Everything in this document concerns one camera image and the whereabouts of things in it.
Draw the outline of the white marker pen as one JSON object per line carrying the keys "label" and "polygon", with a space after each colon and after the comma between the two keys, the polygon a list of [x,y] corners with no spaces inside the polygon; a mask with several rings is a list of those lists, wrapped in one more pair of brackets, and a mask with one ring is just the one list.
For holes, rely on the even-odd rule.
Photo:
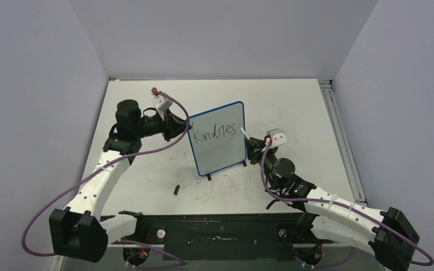
{"label": "white marker pen", "polygon": [[242,131],[243,135],[244,135],[244,139],[245,140],[249,140],[250,137],[248,136],[248,134],[246,133],[245,129],[243,127],[240,127],[240,130]]}

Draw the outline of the blue framed whiteboard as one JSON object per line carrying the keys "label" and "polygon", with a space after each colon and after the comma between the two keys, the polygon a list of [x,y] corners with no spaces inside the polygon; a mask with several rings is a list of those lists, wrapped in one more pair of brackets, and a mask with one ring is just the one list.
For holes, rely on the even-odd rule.
{"label": "blue framed whiteboard", "polygon": [[246,166],[245,107],[236,101],[189,117],[188,138],[197,173],[211,175],[229,167]]}

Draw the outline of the black marker cap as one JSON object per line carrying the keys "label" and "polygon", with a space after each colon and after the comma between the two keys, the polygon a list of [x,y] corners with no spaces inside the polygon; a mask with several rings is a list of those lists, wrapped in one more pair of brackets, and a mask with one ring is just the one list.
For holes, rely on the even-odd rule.
{"label": "black marker cap", "polygon": [[177,186],[175,187],[174,191],[173,191],[173,194],[174,194],[174,195],[177,195],[178,192],[179,192],[179,190],[180,190],[180,185],[177,185]]}

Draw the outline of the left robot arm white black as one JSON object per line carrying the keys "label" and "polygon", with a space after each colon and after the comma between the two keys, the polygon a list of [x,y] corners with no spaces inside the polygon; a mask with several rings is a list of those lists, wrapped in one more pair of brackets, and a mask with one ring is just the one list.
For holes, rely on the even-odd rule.
{"label": "left robot arm white black", "polygon": [[94,171],[65,208],[53,210],[49,217],[55,254],[97,263],[109,244],[123,237],[132,243],[145,238],[146,228],[138,222],[138,213],[122,211],[102,221],[102,211],[123,173],[137,155],[143,154],[140,150],[143,138],[162,134],[169,142],[185,133],[187,123],[171,112],[173,103],[161,94],[156,95],[151,107],[153,116],[144,115],[135,100],[118,103],[116,123]]}

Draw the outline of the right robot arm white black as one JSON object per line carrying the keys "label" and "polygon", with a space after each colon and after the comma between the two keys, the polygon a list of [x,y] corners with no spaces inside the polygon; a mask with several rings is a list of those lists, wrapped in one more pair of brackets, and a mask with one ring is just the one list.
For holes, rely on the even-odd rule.
{"label": "right robot arm white black", "polygon": [[409,269],[420,237],[402,211],[352,203],[304,180],[291,160],[276,157],[278,147],[269,136],[244,141],[250,164],[260,167],[265,192],[304,213],[297,226],[301,240],[346,244],[374,256],[389,270]]}

